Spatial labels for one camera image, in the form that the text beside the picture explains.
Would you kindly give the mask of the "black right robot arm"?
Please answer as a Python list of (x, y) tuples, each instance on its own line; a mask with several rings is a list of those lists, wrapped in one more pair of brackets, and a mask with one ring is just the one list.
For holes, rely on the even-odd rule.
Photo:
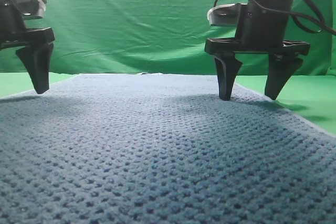
[(214, 57), (219, 98), (230, 100), (235, 78), (242, 66), (236, 54), (267, 54), (268, 75), (265, 95), (275, 100), (302, 66), (310, 44), (285, 40), (293, 0), (248, 0), (214, 6), (208, 11), (211, 26), (235, 26), (232, 38), (208, 38), (205, 52)]

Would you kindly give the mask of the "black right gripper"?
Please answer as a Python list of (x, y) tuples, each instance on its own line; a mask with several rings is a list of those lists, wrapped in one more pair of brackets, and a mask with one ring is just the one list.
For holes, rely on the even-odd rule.
[(235, 53), (270, 54), (264, 94), (276, 100), (303, 64), (303, 60), (295, 55), (306, 56), (310, 50), (307, 42), (284, 39), (286, 19), (268, 12), (253, 12), (249, 7), (249, 4), (241, 3), (234, 37), (207, 38), (205, 42), (205, 52), (214, 55), (219, 98), (225, 101), (231, 99), (235, 78), (243, 65)]

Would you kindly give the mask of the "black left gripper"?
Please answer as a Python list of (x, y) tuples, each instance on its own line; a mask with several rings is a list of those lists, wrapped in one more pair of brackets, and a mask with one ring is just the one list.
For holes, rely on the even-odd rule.
[(24, 47), (16, 55), (26, 68), (37, 94), (49, 90), (49, 69), (54, 49), (52, 28), (28, 28), (11, 0), (1, 0), (1, 50)]

